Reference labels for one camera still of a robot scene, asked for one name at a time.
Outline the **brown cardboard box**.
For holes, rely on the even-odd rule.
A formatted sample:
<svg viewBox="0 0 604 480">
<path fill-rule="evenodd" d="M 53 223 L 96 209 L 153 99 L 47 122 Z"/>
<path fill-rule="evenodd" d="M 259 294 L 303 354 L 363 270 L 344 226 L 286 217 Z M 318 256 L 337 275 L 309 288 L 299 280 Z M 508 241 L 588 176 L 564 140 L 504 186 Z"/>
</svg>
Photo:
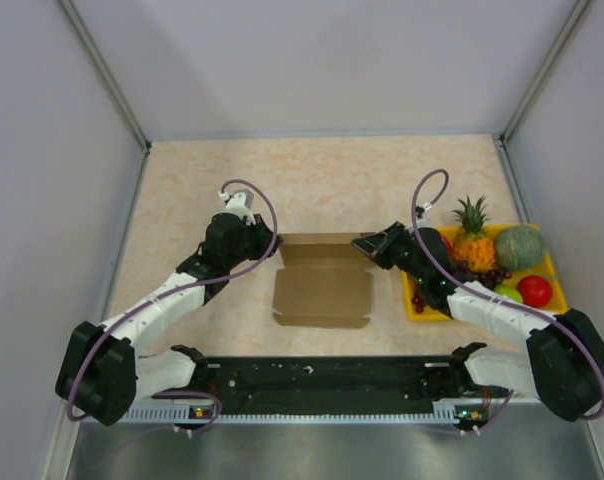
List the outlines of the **brown cardboard box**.
<svg viewBox="0 0 604 480">
<path fill-rule="evenodd" d="M 352 241 L 360 233 L 288 233 L 278 252 L 273 318 L 280 326 L 356 330 L 373 309 L 375 264 Z"/>
</svg>

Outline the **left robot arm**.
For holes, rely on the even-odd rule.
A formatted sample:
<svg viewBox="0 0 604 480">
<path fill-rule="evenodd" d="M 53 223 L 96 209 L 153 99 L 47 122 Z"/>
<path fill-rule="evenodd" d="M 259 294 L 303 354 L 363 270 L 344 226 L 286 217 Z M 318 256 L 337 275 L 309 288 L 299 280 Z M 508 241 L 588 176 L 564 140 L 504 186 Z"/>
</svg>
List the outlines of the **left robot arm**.
<svg viewBox="0 0 604 480">
<path fill-rule="evenodd" d="M 195 252 L 152 293 L 99 324 L 83 322 L 72 332 L 55 385 L 72 421 L 90 417 L 105 426 L 131 405 L 179 389 L 198 396 L 208 387 L 207 370 L 194 348 L 162 354 L 146 350 L 179 319 L 210 302 L 240 276 L 271 257 L 281 243 L 276 225 L 220 213 L 212 217 Z"/>
</svg>

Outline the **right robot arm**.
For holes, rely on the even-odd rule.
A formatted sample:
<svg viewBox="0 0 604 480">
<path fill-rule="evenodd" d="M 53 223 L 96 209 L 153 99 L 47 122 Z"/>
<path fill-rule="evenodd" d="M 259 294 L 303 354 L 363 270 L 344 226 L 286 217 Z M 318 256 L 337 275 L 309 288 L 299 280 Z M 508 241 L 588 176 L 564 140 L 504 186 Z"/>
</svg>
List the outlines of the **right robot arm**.
<svg viewBox="0 0 604 480">
<path fill-rule="evenodd" d="M 450 264 L 434 228 L 396 222 L 352 244 L 378 267 L 405 272 L 429 307 L 515 346 L 513 352 L 470 348 L 448 372 L 456 393 L 469 396 L 482 386 L 497 386 L 540 400 L 566 421 L 604 415 L 604 341 L 586 314 L 536 309 L 467 280 Z"/>
</svg>

